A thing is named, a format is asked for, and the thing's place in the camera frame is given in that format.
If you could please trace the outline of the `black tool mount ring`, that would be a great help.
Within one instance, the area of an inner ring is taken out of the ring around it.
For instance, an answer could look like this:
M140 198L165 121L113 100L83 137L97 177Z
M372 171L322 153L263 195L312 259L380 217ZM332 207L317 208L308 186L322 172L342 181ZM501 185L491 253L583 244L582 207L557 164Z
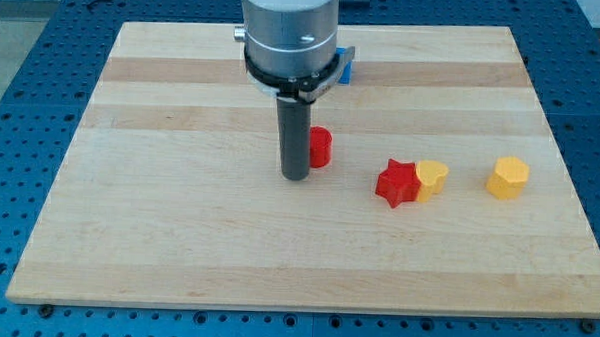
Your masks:
M244 52L245 70L248 80L264 94L284 101L314 103L338 84L341 72L339 56L335 53L331 61L320 71L306 77L278 77L262 71Z

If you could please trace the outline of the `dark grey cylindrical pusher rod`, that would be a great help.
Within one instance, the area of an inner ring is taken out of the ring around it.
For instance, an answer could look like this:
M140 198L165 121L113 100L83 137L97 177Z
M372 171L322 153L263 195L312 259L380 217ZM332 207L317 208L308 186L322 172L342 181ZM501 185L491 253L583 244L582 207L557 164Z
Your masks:
M280 166L283 176L302 181L310 170L311 106L298 101L277 100Z

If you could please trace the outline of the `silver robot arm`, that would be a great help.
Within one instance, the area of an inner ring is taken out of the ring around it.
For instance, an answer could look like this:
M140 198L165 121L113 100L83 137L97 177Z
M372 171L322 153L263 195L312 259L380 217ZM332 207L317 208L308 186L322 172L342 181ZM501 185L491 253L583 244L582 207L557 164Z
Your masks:
M280 167L288 180L309 176L311 106L339 83L355 56L337 51L340 0L241 0L249 80L275 99Z

